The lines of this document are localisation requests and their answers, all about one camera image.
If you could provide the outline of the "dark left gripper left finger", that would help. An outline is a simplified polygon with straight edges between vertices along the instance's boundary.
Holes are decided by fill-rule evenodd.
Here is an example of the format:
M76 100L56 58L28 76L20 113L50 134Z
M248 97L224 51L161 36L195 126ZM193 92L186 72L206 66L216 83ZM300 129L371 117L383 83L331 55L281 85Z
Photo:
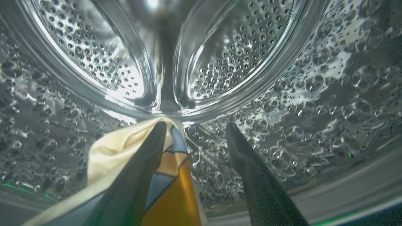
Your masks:
M89 215L85 226L139 226L153 174L160 166L167 124L158 122Z

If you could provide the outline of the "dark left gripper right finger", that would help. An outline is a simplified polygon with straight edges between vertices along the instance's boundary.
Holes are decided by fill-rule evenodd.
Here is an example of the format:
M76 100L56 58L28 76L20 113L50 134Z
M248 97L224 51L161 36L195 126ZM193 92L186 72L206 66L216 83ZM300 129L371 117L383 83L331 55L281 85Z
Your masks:
M307 226L290 196L234 123L227 123L227 148L240 174L253 226Z

